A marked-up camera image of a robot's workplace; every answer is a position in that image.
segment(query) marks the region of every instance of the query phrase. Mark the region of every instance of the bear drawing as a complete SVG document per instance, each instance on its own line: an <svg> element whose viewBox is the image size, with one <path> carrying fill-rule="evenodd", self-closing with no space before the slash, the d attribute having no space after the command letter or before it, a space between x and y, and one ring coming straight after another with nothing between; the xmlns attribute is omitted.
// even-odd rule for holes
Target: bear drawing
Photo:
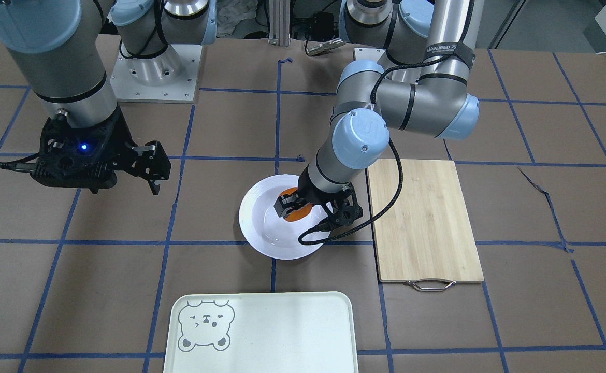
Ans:
<svg viewBox="0 0 606 373"><path fill-rule="evenodd" d="M222 351L229 347L229 326L234 321L234 308L229 301L224 303L185 302L178 316L181 325L181 337L178 348L189 352L195 346L213 345L214 349Z"/></svg>

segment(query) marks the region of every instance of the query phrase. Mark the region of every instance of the blue joint cap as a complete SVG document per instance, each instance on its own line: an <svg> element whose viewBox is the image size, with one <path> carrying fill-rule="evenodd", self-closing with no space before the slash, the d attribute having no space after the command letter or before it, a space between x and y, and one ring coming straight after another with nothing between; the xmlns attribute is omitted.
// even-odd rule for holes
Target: blue joint cap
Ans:
<svg viewBox="0 0 606 373"><path fill-rule="evenodd" d="M375 73L383 73L384 68L372 60L356 60L348 64L340 75L340 81L338 87L345 81L346 78L352 76L355 73L362 73L363 71L374 71Z"/></svg>
<svg viewBox="0 0 606 373"><path fill-rule="evenodd" d="M213 44L215 42L215 34L218 24L216 23L215 17L215 0L209 0L209 17L206 22L206 30L204 31L204 38L201 40L202 45Z"/></svg>
<svg viewBox="0 0 606 373"><path fill-rule="evenodd" d="M345 9L346 8L347 8L347 0L342 0L342 2L340 4L340 14L338 14L338 35L340 36L340 38L342 40L345 40L345 42L351 42L349 40L349 36L347 34L347 23L345 21L345 17L346 17Z"/></svg>
<svg viewBox="0 0 606 373"><path fill-rule="evenodd" d="M109 10L114 26L128 26L142 18L153 6L153 0L118 0Z"/></svg>
<svg viewBox="0 0 606 373"><path fill-rule="evenodd" d="M428 38L431 15L434 5L427 0L402 0L400 3L400 16L411 31Z"/></svg>
<svg viewBox="0 0 606 373"><path fill-rule="evenodd" d="M0 41L16 52L49 52L73 36L81 19L80 2L0 3Z"/></svg>
<svg viewBox="0 0 606 373"><path fill-rule="evenodd" d="M333 130L333 152L343 165L362 170L374 163L388 146L386 121L370 109L353 109Z"/></svg>
<svg viewBox="0 0 606 373"><path fill-rule="evenodd" d="M438 139L464 140L473 132L478 122L479 113L478 99L474 95L467 94L464 105L455 116L450 125L437 136Z"/></svg>

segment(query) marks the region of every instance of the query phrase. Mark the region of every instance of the white plate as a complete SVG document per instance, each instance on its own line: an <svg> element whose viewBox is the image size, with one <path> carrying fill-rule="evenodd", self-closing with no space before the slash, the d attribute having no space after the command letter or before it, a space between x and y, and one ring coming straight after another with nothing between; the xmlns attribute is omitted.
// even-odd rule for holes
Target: white plate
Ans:
<svg viewBox="0 0 606 373"><path fill-rule="evenodd" d="M164 373L232 372L357 373L349 298L337 291L184 295L170 314Z"/></svg>
<svg viewBox="0 0 606 373"><path fill-rule="evenodd" d="M239 208L239 225L248 242L258 252L275 259L298 259L315 252L320 245L305 246L298 236L327 217L322 206L313 206L307 217L287 222L275 212L273 205L280 193L296 187L298 176L275 175L261 180L246 193ZM330 232L314 232L306 241L327 238Z"/></svg>

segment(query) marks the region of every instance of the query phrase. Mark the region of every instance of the cutting board handle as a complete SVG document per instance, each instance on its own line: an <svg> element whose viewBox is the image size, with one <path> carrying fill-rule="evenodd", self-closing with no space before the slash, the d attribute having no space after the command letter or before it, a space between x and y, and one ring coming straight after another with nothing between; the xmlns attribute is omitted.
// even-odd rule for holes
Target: cutting board handle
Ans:
<svg viewBox="0 0 606 373"><path fill-rule="evenodd" d="M442 283L444 286L442 288L424 288L423 286L419 285L419 282L431 282L431 281ZM406 281L405 284L411 286L412 288L414 288L415 290L418 290L418 291L439 292L439 291L444 291L444 290L452 288L452 286L457 284L457 281L454 281L454 280L450 281L450 280L446 280L446 279L420 279L420 280L416 280L416 281Z"/></svg>

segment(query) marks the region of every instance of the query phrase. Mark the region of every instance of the wooden cutting board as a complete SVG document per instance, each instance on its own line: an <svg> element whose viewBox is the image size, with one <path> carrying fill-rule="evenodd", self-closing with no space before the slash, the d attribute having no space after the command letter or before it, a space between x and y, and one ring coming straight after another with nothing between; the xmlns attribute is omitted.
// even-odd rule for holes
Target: wooden cutting board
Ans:
<svg viewBox="0 0 606 373"><path fill-rule="evenodd" d="M455 163L402 159L402 168L400 198L374 222L381 281L483 281ZM395 159L379 159L367 172L377 214L397 189Z"/></svg>

